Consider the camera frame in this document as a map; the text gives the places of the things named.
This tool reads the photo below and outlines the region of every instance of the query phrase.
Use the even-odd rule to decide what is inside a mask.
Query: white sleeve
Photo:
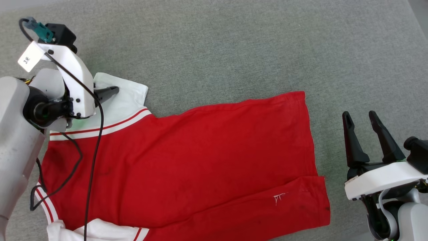
[[[74,231],[65,228],[62,220],[56,220],[46,228],[49,241],[82,241],[83,227]],[[88,223],[87,241],[143,241],[149,229],[118,226],[94,219]]]

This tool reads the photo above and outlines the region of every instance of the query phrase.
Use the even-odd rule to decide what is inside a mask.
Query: white embroidery
[[[275,206],[277,205],[277,203],[278,203],[278,199],[280,200],[280,201],[282,201],[282,199],[281,199],[281,196],[282,195],[285,195],[285,193],[281,193],[281,194],[278,194],[278,195],[275,195],[275,196],[273,196],[273,198],[275,198]]]

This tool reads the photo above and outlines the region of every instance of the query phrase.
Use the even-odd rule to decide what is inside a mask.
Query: red stripe
[[[36,189],[36,192],[39,194],[39,197],[42,199],[42,198],[43,198],[43,196],[42,196],[42,194],[40,193],[40,191],[39,191],[39,189],[38,189],[38,188]],[[46,200],[43,200],[43,203],[45,204],[46,209],[48,210],[49,216],[50,216],[50,218],[51,218],[51,223],[53,223],[53,222],[54,222],[54,219],[53,219],[53,216],[52,216],[52,213],[51,213],[51,209],[49,208],[48,204],[46,203]]]
[[[128,118],[128,119],[126,119],[126,120],[123,120],[123,121],[118,122],[118,123],[116,123],[116,124],[113,124],[113,125],[111,125],[111,126],[104,127],[103,129],[105,130],[105,129],[108,129],[108,128],[111,128],[111,127],[118,126],[118,125],[120,125],[120,124],[122,124],[122,123],[125,123],[125,122],[129,121],[130,119],[132,119],[132,118],[136,117],[139,113],[141,113],[141,112],[143,112],[143,111],[145,111],[145,110],[147,110],[147,108],[140,110],[140,111],[139,111],[139,112],[137,112],[135,115],[133,115],[133,116],[129,117],[129,118]],[[70,131],[70,132],[66,132],[66,134],[67,134],[67,135],[70,135],[70,134],[78,134],[78,133],[85,133],[85,132],[99,131],[99,130],[100,130],[100,128],[97,128],[97,129],[90,129],[90,130],[78,130],[78,131]],[[60,135],[61,135],[61,133],[52,133],[52,134],[51,134],[51,136],[60,136]]]
[[[137,241],[138,235],[140,235],[141,228],[138,230],[137,235],[135,235],[134,241]]]

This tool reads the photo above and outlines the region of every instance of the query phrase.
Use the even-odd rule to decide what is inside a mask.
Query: white stripe
[[[39,193],[38,192],[36,192],[36,198],[40,201],[43,197],[46,197],[47,196],[47,194],[45,193],[45,191],[41,188],[41,187],[38,187],[37,188],[37,190],[40,192],[40,194],[42,195],[42,196],[40,196],[39,195]],[[45,201],[44,202],[42,202],[42,207],[43,207],[43,210],[45,211],[45,214],[46,214],[46,218],[47,218],[47,220],[48,220],[48,224],[50,224],[51,223],[51,216],[49,215],[49,211],[48,211],[48,209],[46,208],[46,206],[45,206],[45,202],[46,202],[46,204],[48,205],[48,207],[49,207],[49,210],[51,211],[51,214],[52,214],[52,219],[53,219],[53,221],[56,221],[56,220],[58,220],[58,214],[56,213],[56,210],[55,210],[55,207],[54,207],[54,205],[53,205],[53,203],[52,203],[52,201],[51,201],[51,199],[50,198],[46,198],[45,199]]]
[[[151,112],[149,110],[142,111],[141,113],[139,113],[134,118],[132,118],[132,119],[120,124],[120,125],[103,129],[102,135],[107,135],[107,134],[113,133],[115,131],[124,129],[124,128],[136,123],[137,121],[143,119],[145,116],[147,116],[149,114],[151,114]],[[98,136],[98,134],[99,134],[99,130],[95,130],[95,131],[91,131],[91,132],[70,134],[68,136],[72,139],[80,139],[80,138],[89,138],[89,137]],[[65,138],[63,135],[58,135],[58,136],[52,136],[51,135],[51,141],[64,141],[64,140],[67,140],[67,138]]]
[[[34,193],[35,195],[36,195],[36,198],[37,198],[37,200],[38,200],[38,202],[42,199],[40,196],[39,196],[39,193],[38,192],[35,192]],[[49,211],[48,211],[48,209],[46,208],[46,205],[45,205],[45,203],[44,202],[42,202],[42,204],[40,204],[41,206],[42,206],[42,208],[43,208],[43,211],[45,211],[45,215],[46,215],[46,219],[48,220],[48,225],[49,224],[51,224],[52,222],[51,222],[51,216],[49,215]]]
[[[148,233],[149,233],[149,229],[142,228],[135,241],[143,241]]]

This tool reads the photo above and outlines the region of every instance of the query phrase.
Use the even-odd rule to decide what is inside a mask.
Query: green connector
[[[33,17],[28,17],[28,22],[24,23],[24,26],[28,29],[33,30],[40,39],[46,43],[55,42],[54,34],[44,24],[37,22]]]

